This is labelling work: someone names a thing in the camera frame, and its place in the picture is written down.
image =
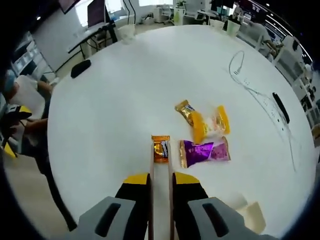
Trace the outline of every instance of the snack packet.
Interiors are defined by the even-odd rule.
[[[155,163],[168,163],[168,143],[170,136],[151,136],[153,140],[153,161]]]
[[[188,100],[184,100],[174,107],[176,111],[182,114],[185,120],[190,126],[193,126],[193,121],[191,119],[191,113],[194,111],[194,108],[190,106]]]
[[[210,117],[203,118],[197,111],[190,115],[193,122],[193,141],[196,144],[202,143],[205,138],[221,137],[230,133],[228,116],[222,105],[218,106]]]
[[[227,139],[223,136],[214,142],[196,144],[179,141],[180,162],[183,168],[206,161],[230,161]]]

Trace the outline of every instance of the white cable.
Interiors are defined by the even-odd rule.
[[[238,80],[238,78],[235,78],[235,77],[233,76],[233,74],[231,73],[231,64],[232,64],[233,60],[235,59],[235,57],[236,57],[239,53],[243,53],[243,54],[242,54],[241,65],[239,66],[239,68],[237,69],[237,71],[234,72],[234,74],[235,74],[236,76],[237,76],[238,74],[240,74],[241,68],[242,68],[243,63],[244,63],[244,58],[245,58],[245,52],[244,52],[243,50],[240,50],[240,51],[236,52],[236,53],[233,55],[233,57],[231,58],[231,61],[230,61],[230,63],[229,63],[229,67],[228,67],[228,71],[229,71],[230,77],[232,78],[232,80],[233,80],[234,82],[236,82],[238,85],[242,86],[245,90],[247,90],[247,91],[249,92],[249,94],[255,99],[255,101],[262,107],[262,109],[265,111],[265,113],[268,115],[269,119],[272,121],[273,125],[274,125],[275,128],[277,129],[277,132],[278,132],[279,136],[280,136],[281,139],[283,140],[282,135],[281,135],[281,133],[279,132],[279,130],[278,130],[277,126],[276,126],[276,123],[274,122],[272,116],[268,113],[268,111],[266,110],[266,108],[265,108],[265,107],[260,103],[260,101],[256,98],[256,96],[254,95],[254,93],[257,94],[258,96],[263,96],[263,97],[269,99],[270,103],[271,103],[271,104],[273,105],[273,107],[276,109],[276,111],[278,112],[278,114],[279,114],[280,116],[282,116],[282,114],[279,112],[277,106],[275,105],[274,101],[273,101],[270,97],[268,97],[267,95],[265,95],[265,94],[263,94],[263,93],[260,93],[260,92],[258,92],[258,91],[256,91],[256,90],[254,90],[254,89],[252,89],[252,88],[244,85],[242,82],[240,82],[240,81]],[[292,166],[293,166],[294,172],[296,172],[296,166],[295,166],[294,156],[293,156],[293,153],[292,153],[292,145],[291,145],[291,138],[293,138],[293,136],[292,136],[292,133],[291,133],[291,131],[290,131],[290,129],[289,129],[288,124],[285,124],[285,126],[286,126],[286,130],[287,130],[288,141],[289,141],[289,144],[290,144],[290,152],[291,152]]]

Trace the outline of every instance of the purple snack packet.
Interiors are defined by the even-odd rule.
[[[196,144],[192,141],[179,141],[180,161],[183,168],[205,161],[229,161],[227,139],[223,136],[215,142]]]

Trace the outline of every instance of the yellow snack packet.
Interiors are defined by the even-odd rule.
[[[220,105],[210,117],[203,118],[201,113],[193,111],[191,114],[193,122],[193,141],[202,143],[205,138],[227,135],[230,133],[228,116],[224,106]]]
[[[176,111],[182,114],[182,116],[185,118],[185,120],[190,124],[190,126],[193,126],[193,122],[191,119],[191,113],[195,111],[195,109],[190,106],[188,100],[184,100],[178,105],[174,107]]]
[[[153,140],[153,161],[155,163],[168,163],[168,143],[170,136],[151,136]]]

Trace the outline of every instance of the white round table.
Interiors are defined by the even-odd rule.
[[[285,132],[279,135],[227,71],[239,50],[245,52],[241,76],[261,93],[276,92],[286,107],[296,171]],[[117,42],[90,60],[80,76],[68,75],[56,86],[48,121],[52,173],[76,222],[114,196],[128,175],[149,171],[151,135],[170,135],[173,168],[198,178],[210,197],[237,192],[249,203],[258,201],[264,234],[281,237],[292,226],[313,187],[315,149],[299,100],[266,58],[212,27],[184,25],[139,34],[130,45]],[[233,71],[240,61],[239,56],[234,60]],[[180,167],[178,140],[192,139],[186,120],[175,111],[185,99],[200,112],[224,105],[230,162]],[[162,207],[155,204],[155,212]],[[169,233],[157,228],[155,239]]]

